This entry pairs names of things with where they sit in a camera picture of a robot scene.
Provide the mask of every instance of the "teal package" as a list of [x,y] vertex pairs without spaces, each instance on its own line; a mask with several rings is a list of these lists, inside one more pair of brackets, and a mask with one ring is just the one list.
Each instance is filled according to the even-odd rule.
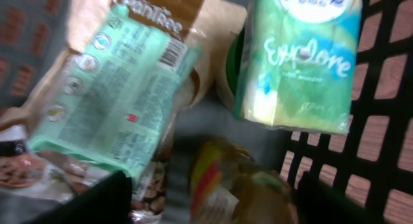
[[180,85],[200,54],[115,5],[30,140],[108,171],[139,178]]
[[346,134],[361,0],[253,0],[235,115]]

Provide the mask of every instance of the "gray surface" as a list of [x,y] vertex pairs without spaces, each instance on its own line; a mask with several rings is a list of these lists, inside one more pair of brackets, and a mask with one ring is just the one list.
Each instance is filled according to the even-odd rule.
[[[248,3],[248,0],[227,1],[244,6]],[[187,183],[192,156],[205,139],[214,136],[225,137],[246,148],[259,164],[267,168],[275,167],[273,158],[276,157],[277,132],[236,120],[219,100],[214,85],[200,103],[177,117],[162,224],[189,223]]]

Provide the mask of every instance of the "round icon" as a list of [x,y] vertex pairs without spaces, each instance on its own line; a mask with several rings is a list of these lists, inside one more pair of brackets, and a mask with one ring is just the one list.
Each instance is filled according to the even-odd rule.
[[68,95],[78,93],[82,88],[82,84],[83,83],[81,79],[77,77],[69,76],[66,79],[66,83],[65,83],[65,86],[63,87],[63,91]]
[[106,50],[110,47],[110,37],[105,33],[98,33],[93,40],[93,45],[98,50]]
[[53,104],[46,112],[46,115],[50,121],[59,121],[66,114],[65,106],[59,103]]
[[97,59],[90,54],[83,54],[77,59],[77,65],[84,71],[92,71],[97,68]]

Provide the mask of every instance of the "black plastic basket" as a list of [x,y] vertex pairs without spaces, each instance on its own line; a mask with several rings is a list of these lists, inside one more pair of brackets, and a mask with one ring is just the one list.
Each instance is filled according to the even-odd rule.
[[[361,29],[367,18],[380,12],[382,16],[374,46],[358,54],[358,65],[368,63],[368,69],[360,97],[352,102],[353,120],[342,153],[328,149],[331,138],[328,134],[320,135],[317,147],[307,143],[309,134],[304,132],[300,134],[298,141],[291,140],[292,133],[288,132],[285,134],[287,144],[277,144],[279,152],[276,170],[281,171],[287,151],[294,153],[288,172],[288,182],[292,186],[296,182],[303,157],[312,159],[307,175],[312,178],[319,177],[324,164],[337,168],[332,188],[334,193],[342,195],[342,198],[351,175],[369,180],[371,184],[364,209],[367,213],[378,217],[380,221],[383,221],[383,213],[392,189],[413,195],[413,173],[398,168],[405,133],[413,118],[413,106],[411,105],[413,103],[413,36],[390,42],[396,13],[403,1],[406,0],[381,0],[369,5],[370,0],[363,0]],[[387,58],[400,54],[407,55],[407,61],[397,95],[393,99],[375,99],[383,63]],[[369,116],[389,118],[377,161],[357,157],[358,147]],[[402,221],[402,223],[413,223],[413,219]]]

